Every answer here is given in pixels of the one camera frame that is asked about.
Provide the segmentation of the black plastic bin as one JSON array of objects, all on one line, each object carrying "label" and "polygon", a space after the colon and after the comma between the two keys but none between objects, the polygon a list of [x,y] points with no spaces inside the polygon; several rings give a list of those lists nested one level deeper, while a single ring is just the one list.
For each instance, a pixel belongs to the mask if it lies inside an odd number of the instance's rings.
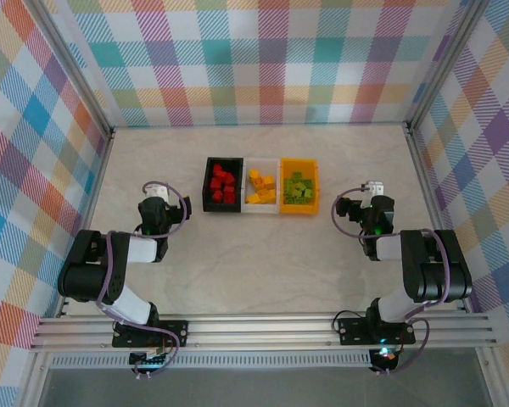
[{"label": "black plastic bin", "polygon": [[[222,167],[223,172],[216,176],[213,174],[213,167],[219,164]],[[226,173],[231,173],[236,179],[236,185],[233,186],[236,189],[236,203],[225,204],[214,203],[212,201],[213,192],[210,189],[210,183],[213,177],[220,178],[222,180],[221,191],[226,186],[224,179]],[[204,212],[227,212],[227,213],[240,213],[242,203],[242,186],[243,186],[243,158],[220,158],[220,157],[208,157],[204,173],[204,183],[202,190],[203,210]]]}]

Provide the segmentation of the yellow plastic bin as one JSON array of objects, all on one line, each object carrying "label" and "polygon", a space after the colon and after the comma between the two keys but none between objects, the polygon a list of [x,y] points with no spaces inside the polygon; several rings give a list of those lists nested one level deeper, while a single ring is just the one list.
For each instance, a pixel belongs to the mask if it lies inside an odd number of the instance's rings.
[{"label": "yellow plastic bin", "polygon": [[[301,179],[294,179],[294,172],[301,172]],[[296,204],[292,202],[291,204],[284,203],[284,192],[291,192],[293,194],[295,189],[294,187],[288,190],[283,188],[283,180],[284,179],[292,179],[294,184],[296,182],[303,182],[304,180],[310,179],[313,183],[313,188],[311,189],[313,192],[313,197],[311,199],[303,198],[303,202],[301,204]],[[292,159],[292,158],[283,158],[280,161],[280,182],[281,182],[281,198],[280,198],[280,213],[286,215],[316,215],[319,210],[319,200],[320,200],[320,182],[319,182],[319,170],[318,164],[315,159]]]}]

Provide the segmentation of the white plastic bin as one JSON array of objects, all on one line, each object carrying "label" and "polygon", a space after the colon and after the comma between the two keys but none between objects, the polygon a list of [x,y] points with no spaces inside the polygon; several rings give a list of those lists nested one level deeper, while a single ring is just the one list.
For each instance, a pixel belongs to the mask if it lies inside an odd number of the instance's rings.
[{"label": "white plastic bin", "polygon": [[[257,193],[253,186],[253,182],[249,179],[249,171],[258,170],[260,177],[273,176],[276,183],[277,202],[275,204],[260,203],[247,204],[248,195]],[[279,204],[281,198],[281,182],[280,182],[280,160],[264,159],[264,158],[244,158],[243,159],[243,186],[242,186],[242,203],[241,211],[250,214],[277,214],[279,212]]]}]

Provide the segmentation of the small controller board with light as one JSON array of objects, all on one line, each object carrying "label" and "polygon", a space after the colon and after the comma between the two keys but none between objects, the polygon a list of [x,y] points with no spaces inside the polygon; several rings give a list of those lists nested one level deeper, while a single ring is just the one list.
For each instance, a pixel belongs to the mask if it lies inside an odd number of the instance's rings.
[{"label": "small controller board with light", "polygon": [[386,372],[394,370],[399,362],[399,356],[390,352],[387,348],[371,349],[370,370],[374,372]]}]

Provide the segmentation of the green circuit board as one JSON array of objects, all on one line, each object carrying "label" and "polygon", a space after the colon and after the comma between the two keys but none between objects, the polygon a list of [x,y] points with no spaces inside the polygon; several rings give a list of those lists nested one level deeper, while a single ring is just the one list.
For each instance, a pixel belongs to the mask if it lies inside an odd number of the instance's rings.
[{"label": "green circuit board", "polygon": [[167,361],[167,356],[167,353],[163,353],[149,357],[145,352],[133,352],[129,353],[128,364],[132,366],[133,370],[137,369],[142,373],[155,371]]}]

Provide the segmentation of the aluminium side floor rail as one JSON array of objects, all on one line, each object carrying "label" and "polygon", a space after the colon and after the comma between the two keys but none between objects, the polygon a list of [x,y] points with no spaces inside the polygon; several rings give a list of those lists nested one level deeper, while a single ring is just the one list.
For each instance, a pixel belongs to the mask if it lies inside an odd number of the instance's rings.
[{"label": "aluminium side floor rail", "polygon": [[93,184],[93,188],[91,191],[91,195],[90,195],[90,199],[88,201],[86,211],[84,212],[84,215],[82,218],[81,229],[87,229],[92,223],[93,214],[94,214],[96,205],[98,203],[98,196],[101,191],[103,179],[105,176],[105,171],[106,171],[108,163],[109,163],[109,157],[111,155],[114,141],[115,141],[115,134],[112,133],[110,138],[108,139],[108,141],[105,143],[103,157],[100,162],[100,166],[98,167],[97,176],[96,176],[94,184]]},{"label": "aluminium side floor rail", "polygon": [[409,148],[411,159],[417,173],[417,178],[422,190],[423,199],[427,207],[431,229],[443,230],[445,229],[445,225],[443,222],[442,214],[435,194],[429,184],[428,171],[426,165],[422,161],[421,151],[415,138],[415,132],[412,130],[408,122],[403,122],[402,128],[406,138],[406,144]]}]

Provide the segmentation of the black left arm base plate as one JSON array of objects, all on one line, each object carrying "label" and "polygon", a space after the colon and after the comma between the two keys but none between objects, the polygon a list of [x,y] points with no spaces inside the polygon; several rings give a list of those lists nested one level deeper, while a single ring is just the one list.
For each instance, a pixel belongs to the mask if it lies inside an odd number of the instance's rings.
[{"label": "black left arm base plate", "polygon": [[179,346],[187,344],[188,321],[159,321],[155,330],[142,329],[115,322],[113,324],[113,348],[170,348],[176,341],[163,330],[172,332],[179,339]]}]

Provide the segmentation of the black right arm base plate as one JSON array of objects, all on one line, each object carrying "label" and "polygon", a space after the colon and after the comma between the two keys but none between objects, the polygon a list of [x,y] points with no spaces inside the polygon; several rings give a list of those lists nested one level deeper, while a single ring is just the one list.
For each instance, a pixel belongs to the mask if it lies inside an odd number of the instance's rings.
[{"label": "black right arm base plate", "polygon": [[412,326],[406,323],[373,325],[366,318],[342,318],[337,320],[341,345],[401,345],[414,344],[416,337]]}]

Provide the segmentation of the aluminium frame rail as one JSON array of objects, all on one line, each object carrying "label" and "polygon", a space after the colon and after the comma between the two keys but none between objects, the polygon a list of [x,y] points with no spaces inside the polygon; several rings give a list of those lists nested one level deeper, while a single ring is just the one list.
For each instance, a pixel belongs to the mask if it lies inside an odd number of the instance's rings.
[{"label": "aluminium frame rail", "polygon": [[[330,314],[188,315],[186,350],[292,351],[340,349]],[[434,311],[413,330],[415,346],[431,348],[493,347],[495,331],[485,314]],[[111,351],[114,331],[105,316],[83,315],[44,319],[32,341],[33,352]]]}]

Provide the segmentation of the aluminium corner post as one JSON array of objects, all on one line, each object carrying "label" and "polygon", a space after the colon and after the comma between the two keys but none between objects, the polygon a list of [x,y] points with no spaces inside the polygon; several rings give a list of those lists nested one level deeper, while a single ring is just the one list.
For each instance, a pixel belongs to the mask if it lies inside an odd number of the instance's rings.
[{"label": "aluminium corner post", "polygon": [[61,36],[51,14],[47,11],[42,0],[24,0],[26,7],[31,11],[37,25],[42,30],[50,47],[56,54],[57,60],[71,80],[74,88],[79,92],[81,100],[87,106],[88,112],[95,119],[98,129],[107,137],[113,136],[113,127],[109,124],[103,110],[92,93],[85,76],[81,72],[67,42]]},{"label": "aluminium corner post", "polygon": [[445,7],[400,108],[406,134],[423,121],[488,4],[489,0],[450,0]]}]

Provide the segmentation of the aluminium frame leg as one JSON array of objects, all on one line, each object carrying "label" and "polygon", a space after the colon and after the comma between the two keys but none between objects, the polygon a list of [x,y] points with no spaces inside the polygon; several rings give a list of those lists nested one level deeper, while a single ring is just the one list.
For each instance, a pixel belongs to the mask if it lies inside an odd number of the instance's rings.
[{"label": "aluminium frame leg", "polygon": [[38,407],[53,354],[29,353],[14,407]]},{"label": "aluminium frame leg", "polygon": [[508,407],[506,390],[497,365],[495,351],[488,347],[476,347],[475,351],[493,407]]}]

